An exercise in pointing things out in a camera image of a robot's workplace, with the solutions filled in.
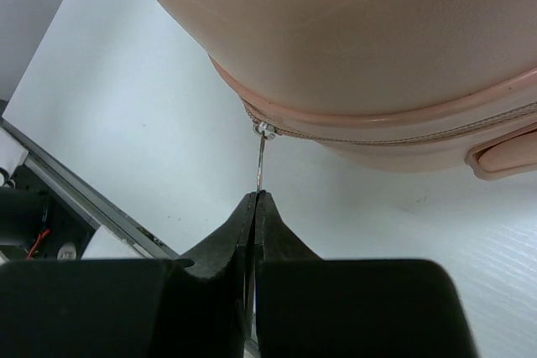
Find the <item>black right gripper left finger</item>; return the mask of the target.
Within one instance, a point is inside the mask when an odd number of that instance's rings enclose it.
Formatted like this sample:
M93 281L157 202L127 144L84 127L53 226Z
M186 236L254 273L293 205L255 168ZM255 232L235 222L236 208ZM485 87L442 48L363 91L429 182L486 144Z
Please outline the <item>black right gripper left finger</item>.
M2 356L242 356L252 333L254 211L247 194L176 259L4 264Z

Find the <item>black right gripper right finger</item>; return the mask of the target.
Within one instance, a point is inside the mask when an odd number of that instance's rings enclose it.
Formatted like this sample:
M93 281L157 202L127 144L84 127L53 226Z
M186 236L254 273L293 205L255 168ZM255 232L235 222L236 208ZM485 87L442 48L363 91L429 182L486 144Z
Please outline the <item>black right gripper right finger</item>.
M264 357L473 357L455 284L424 259L324 260L255 210L256 328Z

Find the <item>pink hard-shell suitcase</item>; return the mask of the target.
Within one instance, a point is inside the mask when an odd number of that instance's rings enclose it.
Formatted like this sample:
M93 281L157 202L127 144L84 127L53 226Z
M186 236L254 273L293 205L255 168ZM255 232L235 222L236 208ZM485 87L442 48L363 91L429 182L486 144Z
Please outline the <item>pink hard-shell suitcase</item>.
M247 114L374 169L536 168L536 0L157 0Z

